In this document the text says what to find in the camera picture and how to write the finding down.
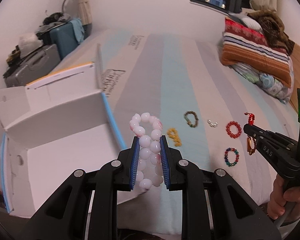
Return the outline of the person's right hand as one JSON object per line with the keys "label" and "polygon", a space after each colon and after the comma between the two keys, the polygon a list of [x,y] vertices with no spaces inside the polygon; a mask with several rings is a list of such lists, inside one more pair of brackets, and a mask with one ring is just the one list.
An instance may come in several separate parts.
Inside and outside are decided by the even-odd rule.
{"label": "person's right hand", "polygon": [[294,209],[286,218],[286,222],[294,222],[300,218],[300,187],[284,189],[284,179],[278,174],[273,183],[273,191],[270,194],[270,200],[267,205],[268,216],[272,219],[278,219],[285,211],[287,202],[295,202]]}

